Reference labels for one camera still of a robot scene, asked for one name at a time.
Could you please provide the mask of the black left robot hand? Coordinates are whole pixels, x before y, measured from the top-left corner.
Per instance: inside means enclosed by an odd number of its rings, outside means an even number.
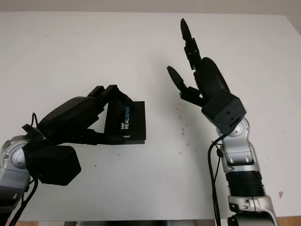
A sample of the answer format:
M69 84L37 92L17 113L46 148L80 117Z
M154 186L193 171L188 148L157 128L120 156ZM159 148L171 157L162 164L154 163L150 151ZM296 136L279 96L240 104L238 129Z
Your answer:
M99 120L98 115L110 102L133 106L133 101L117 85L96 86L86 97L74 97L63 103L37 125L42 134L54 145L63 143L87 145L120 145L121 135L98 133L89 127Z

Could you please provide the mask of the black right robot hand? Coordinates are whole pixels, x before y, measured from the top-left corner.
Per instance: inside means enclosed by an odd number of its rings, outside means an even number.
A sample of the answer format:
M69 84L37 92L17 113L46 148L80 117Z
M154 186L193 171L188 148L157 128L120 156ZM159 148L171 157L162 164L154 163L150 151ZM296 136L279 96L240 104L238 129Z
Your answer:
M184 52L191 69L194 71L197 88L187 87L183 78L173 67L168 66L167 71L180 91L180 98L203 107L221 90L229 91L230 89L215 62L208 57L201 57L196 40L192 37L185 19L181 19L180 27L182 38L185 41Z

